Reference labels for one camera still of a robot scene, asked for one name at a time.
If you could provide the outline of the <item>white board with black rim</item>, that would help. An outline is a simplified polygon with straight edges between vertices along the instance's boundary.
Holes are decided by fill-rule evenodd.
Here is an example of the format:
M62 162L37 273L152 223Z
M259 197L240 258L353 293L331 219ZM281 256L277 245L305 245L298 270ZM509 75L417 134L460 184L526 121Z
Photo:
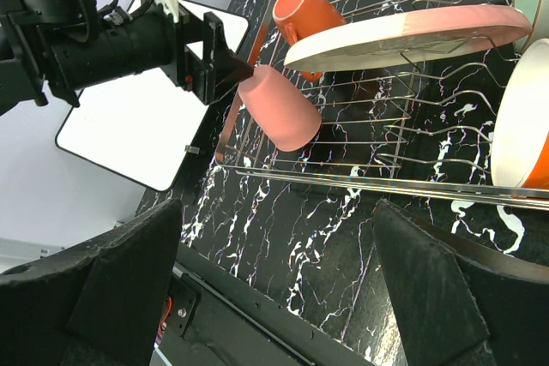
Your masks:
M207 106L161 69L88 87L79 101L57 147L155 191L169 190L183 162L215 144Z

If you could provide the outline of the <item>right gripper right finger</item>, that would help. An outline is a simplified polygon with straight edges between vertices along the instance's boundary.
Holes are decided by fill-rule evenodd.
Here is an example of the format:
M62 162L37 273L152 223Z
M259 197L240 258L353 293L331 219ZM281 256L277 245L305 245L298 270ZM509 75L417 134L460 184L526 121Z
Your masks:
M392 202L372 228L410 365L546 365L548 268L441 230Z

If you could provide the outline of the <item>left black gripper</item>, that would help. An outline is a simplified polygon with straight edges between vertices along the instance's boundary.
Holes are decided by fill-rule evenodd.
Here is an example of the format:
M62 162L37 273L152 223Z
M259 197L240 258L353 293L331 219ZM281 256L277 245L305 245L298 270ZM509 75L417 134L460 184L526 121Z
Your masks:
M252 77L254 67L228 48L224 24L213 12L202 18L187 9L178 12L172 82L212 105Z

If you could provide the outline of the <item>orange and white bowl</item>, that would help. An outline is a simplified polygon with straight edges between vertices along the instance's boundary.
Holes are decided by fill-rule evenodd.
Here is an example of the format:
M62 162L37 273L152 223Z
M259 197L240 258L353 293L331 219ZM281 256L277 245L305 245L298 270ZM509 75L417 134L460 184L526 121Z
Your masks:
M498 109L491 148L492 183L548 188L548 40L522 54Z

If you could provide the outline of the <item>metal wire dish rack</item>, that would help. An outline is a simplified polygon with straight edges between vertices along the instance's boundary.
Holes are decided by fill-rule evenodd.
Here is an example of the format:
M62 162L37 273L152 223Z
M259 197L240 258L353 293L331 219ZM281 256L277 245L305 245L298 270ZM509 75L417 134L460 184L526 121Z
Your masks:
M487 123L503 90L503 48L462 64L406 61L334 72L316 86L290 77L319 109L322 132L303 157L280 153L235 97L215 162L242 175L447 201L547 210L544 189L502 189L488 168Z

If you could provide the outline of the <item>pink cream floral plate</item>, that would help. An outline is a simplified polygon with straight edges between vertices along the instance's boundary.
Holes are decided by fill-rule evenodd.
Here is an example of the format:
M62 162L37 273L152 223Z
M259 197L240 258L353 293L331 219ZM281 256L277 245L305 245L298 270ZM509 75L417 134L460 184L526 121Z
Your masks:
M313 34L288 50L284 65L308 72L380 69L459 57L528 36L518 9L494 4L415 10Z

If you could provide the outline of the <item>pink plastic cup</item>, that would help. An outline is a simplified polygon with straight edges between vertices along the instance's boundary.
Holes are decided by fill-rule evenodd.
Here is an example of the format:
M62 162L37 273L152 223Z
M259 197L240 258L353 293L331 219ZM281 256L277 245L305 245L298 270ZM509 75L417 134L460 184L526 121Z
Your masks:
M238 95L253 120L282 152L304 147L321 127L318 109L268 65L256 66L253 76L239 83Z

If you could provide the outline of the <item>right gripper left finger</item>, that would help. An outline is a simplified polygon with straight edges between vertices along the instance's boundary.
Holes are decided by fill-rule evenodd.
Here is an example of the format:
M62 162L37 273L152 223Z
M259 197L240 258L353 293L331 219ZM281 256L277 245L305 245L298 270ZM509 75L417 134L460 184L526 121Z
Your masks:
M181 202L164 201L3 272L1 363L149 364L181 229Z

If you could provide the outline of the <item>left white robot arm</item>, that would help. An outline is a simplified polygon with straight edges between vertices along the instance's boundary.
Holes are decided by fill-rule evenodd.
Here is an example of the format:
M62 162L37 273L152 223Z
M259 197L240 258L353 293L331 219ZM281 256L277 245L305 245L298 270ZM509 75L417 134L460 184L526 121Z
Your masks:
M254 69L226 42L222 20L197 16L179 0L1 0L1 110L22 101L72 106L86 87L160 69L211 105Z

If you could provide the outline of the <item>orange mug white inside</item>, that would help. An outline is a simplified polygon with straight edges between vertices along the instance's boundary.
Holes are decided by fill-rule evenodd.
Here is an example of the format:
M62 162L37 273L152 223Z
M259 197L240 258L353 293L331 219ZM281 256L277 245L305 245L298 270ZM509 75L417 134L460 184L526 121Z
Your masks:
M272 18L290 45L347 22L328 0L276 0Z

